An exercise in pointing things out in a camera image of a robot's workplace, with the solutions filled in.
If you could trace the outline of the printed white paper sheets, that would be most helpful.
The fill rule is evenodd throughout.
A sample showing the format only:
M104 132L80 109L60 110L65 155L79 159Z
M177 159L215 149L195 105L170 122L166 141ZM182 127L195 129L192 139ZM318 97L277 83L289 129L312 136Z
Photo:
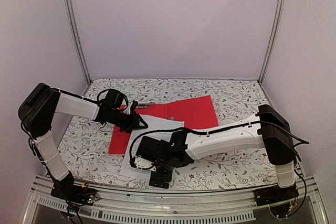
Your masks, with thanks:
M148 132L148 131L154 131L154 130L169 130L169 129L175 129L178 127L184 127L184 121L173 121L173 120L168 120L168 119L162 119L150 115L143 115L142 118L144 121L148 124L147 129L142 129L142 130L133 130L129 143L127 145L127 149L124 155L123 163L120 168L120 175L130 177L130 178L135 178L135 179L145 179L149 180L150 177L150 171L149 170L142 170L138 168L133 168L130 165L130 154L129 150L131 148L131 144L133 140L140 135L141 133ZM170 136L172 133L168 132L158 132L158 133L151 133L146 136L152 137L156 140L165 140L169 142ZM138 146L141 142L141 138L139 138L132 147L131 154L132 157L135 157L135 154L137 152Z

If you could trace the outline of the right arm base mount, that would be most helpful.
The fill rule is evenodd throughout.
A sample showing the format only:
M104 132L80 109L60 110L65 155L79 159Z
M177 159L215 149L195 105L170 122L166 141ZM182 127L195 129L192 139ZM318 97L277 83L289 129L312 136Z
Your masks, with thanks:
M277 219L288 218L297 205L299 192L296 185L280 188L278 185L256 189L256 205L269 206L271 214Z

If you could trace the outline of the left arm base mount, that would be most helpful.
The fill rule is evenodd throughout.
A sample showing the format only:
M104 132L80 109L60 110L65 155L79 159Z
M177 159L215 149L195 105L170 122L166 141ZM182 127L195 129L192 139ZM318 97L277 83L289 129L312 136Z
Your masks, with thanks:
M51 195L56 198L67 200L74 204L81 206L90 205L100 199L98 191L90 188L88 183L82 185L75 185L74 177L71 172L66 175L62 180L57 180L51 176L54 182Z

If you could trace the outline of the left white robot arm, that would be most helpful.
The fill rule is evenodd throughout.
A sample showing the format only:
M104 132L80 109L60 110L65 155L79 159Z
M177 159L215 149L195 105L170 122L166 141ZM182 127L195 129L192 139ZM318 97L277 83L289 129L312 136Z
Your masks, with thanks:
M28 144L35 156L46 167L50 177L59 181L57 190L67 200L78 195L78 188L65 180L70 172L64 164L51 132L57 113L106 123L121 132L148 128L136 112L138 103L116 89L101 91L95 100L39 83L18 109L22 130L28 135Z

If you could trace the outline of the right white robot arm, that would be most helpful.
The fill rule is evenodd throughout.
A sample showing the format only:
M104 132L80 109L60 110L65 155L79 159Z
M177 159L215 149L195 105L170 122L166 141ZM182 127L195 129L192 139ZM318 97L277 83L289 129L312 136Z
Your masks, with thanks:
M151 172L150 185L168 188L172 170L185 167L206 156L241 149L264 148L274 165L277 185L271 190L276 201L291 194L298 159L294 140L308 144L290 131L289 123L271 106L259 106L258 112L226 126L193 130L186 127L167 129L169 141L154 139L157 130L141 133L130 165Z

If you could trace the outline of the red file folder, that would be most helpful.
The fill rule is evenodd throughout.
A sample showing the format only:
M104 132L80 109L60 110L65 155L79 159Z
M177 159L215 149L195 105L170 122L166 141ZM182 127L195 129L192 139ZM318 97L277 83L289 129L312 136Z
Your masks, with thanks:
M184 126L189 129L199 130L219 126L210 95L167 104L152 103L147 109L136 109L135 111L140 115L150 115L162 119L174 116L175 121L184 121ZM130 135L130 133L120 132L116 127L112 134L109 154L125 154Z

